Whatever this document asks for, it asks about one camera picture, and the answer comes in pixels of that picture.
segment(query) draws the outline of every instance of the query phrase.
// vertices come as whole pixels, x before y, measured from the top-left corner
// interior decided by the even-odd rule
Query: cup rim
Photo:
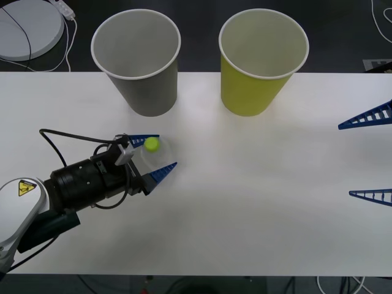
[[[264,11],[264,12],[271,12],[271,13],[279,14],[279,15],[283,16],[284,18],[290,20],[298,29],[300,29],[300,31],[301,31],[302,34],[303,34],[303,37],[305,38],[306,53],[305,53],[304,59],[303,59],[302,62],[299,64],[299,66],[297,66],[297,67],[296,67],[295,69],[293,69],[292,71],[287,72],[287,73],[285,73],[285,74],[283,74],[283,75],[277,75],[277,76],[273,76],[273,77],[263,77],[263,76],[260,76],[260,75],[254,75],[254,74],[252,74],[252,73],[246,72],[245,70],[240,69],[240,68],[239,68],[238,66],[236,66],[234,63],[232,63],[231,60],[229,60],[229,58],[226,56],[225,51],[223,50],[223,46],[222,46],[222,34],[223,34],[223,31],[225,30],[226,25],[229,24],[229,22],[231,22],[234,18],[240,16],[241,14],[250,12],[250,11]],[[278,79],[285,78],[285,77],[288,77],[288,76],[294,74],[295,72],[297,72],[297,71],[304,65],[304,63],[305,63],[306,60],[307,60],[307,57],[309,56],[309,40],[308,40],[308,38],[307,38],[307,35],[306,35],[304,29],[300,26],[300,24],[297,23],[294,19],[292,19],[292,18],[289,17],[288,15],[286,15],[286,14],[284,14],[284,13],[282,13],[282,12],[276,11],[276,10],[272,10],[272,9],[255,8],[255,9],[247,9],[247,10],[238,12],[238,13],[234,14],[232,17],[230,17],[230,18],[224,23],[224,25],[223,25],[223,27],[220,29],[220,33],[219,33],[219,49],[220,49],[220,53],[221,53],[222,56],[225,58],[225,60],[226,60],[232,67],[234,67],[234,69],[236,69],[237,71],[241,72],[242,74],[245,74],[245,75],[247,75],[248,77],[258,78],[259,80],[278,80]]]
[[[161,16],[161,17],[164,17],[166,20],[168,20],[168,21],[173,25],[174,29],[175,29],[176,32],[177,32],[177,37],[178,37],[178,46],[177,46],[177,50],[176,50],[175,54],[173,55],[173,57],[171,58],[171,60],[169,60],[169,62],[168,62],[165,66],[163,66],[162,68],[160,68],[159,70],[157,70],[157,71],[155,71],[155,72],[149,73],[149,74],[147,74],[147,75],[142,75],[142,76],[139,76],[139,77],[124,77],[124,76],[122,76],[122,75],[116,75],[115,73],[112,73],[112,72],[108,71],[107,69],[105,69],[103,66],[101,66],[100,63],[99,63],[99,61],[97,60],[97,58],[96,58],[96,56],[95,56],[95,52],[94,52],[94,43],[95,43],[95,40],[96,40],[96,37],[97,37],[97,33],[102,29],[102,27],[103,27],[106,23],[108,23],[111,19],[117,17],[118,15],[125,14],[125,13],[132,13],[132,12],[140,12],[140,11],[144,11],[144,12],[149,12],[149,13],[157,14],[157,15],[159,15],[159,16]],[[179,49],[180,49],[180,48],[181,48],[181,34],[179,33],[179,29],[178,29],[177,25],[176,25],[176,24],[174,23],[174,21],[171,20],[168,16],[166,16],[166,15],[164,15],[164,14],[158,12],[158,11],[151,10],[151,9],[129,9],[129,10],[125,10],[125,11],[122,11],[122,12],[119,12],[119,13],[116,13],[116,14],[112,15],[112,16],[109,17],[107,20],[105,20],[103,23],[101,23],[101,24],[99,25],[99,27],[96,29],[96,31],[95,31],[95,33],[94,33],[92,39],[91,39],[91,45],[90,45],[90,51],[91,51],[92,59],[94,60],[96,66],[97,66],[101,71],[105,72],[107,75],[109,75],[109,76],[111,76],[111,77],[113,77],[113,78],[118,78],[118,79],[120,79],[120,80],[129,80],[129,81],[142,80],[142,79],[144,79],[144,78],[153,77],[153,76],[159,74],[160,72],[163,72],[163,71],[164,71],[165,69],[167,69],[167,68],[174,62],[174,60],[177,58],[178,53],[179,53]]]

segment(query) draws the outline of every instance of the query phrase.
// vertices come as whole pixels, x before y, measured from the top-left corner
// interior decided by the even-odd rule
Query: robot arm
[[[50,178],[18,178],[0,188],[0,279],[18,250],[25,252],[80,224],[77,211],[124,192],[150,194],[176,166],[140,175],[132,162],[135,148],[158,135],[120,135],[107,150],[65,166]]]

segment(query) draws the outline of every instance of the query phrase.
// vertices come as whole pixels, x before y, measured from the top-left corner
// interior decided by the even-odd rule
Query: white table
[[[337,129],[391,99],[392,75],[294,74],[252,118],[226,110],[219,78],[180,73],[175,106],[145,118],[103,73],[0,73],[0,183],[61,168],[43,127],[161,134],[179,162],[148,197],[80,211],[15,272],[392,276],[392,208],[348,195],[392,187],[392,126]],[[68,163],[95,147],[53,139]]]

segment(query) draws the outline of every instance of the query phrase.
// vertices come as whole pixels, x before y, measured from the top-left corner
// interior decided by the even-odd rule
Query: gray paper cup
[[[158,116],[176,102],[180,47],[181,36],[169,17],[134,9],[108,18],[98,27],[91,55],[134,111]]]

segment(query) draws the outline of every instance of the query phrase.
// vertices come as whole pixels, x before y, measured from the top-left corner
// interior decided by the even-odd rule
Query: yellow paper cup
[[[270,9],[245,10],[219,33],[224,105],[242,116],[264,111],[293,73],[305,63],[309,41],[303,28]]]

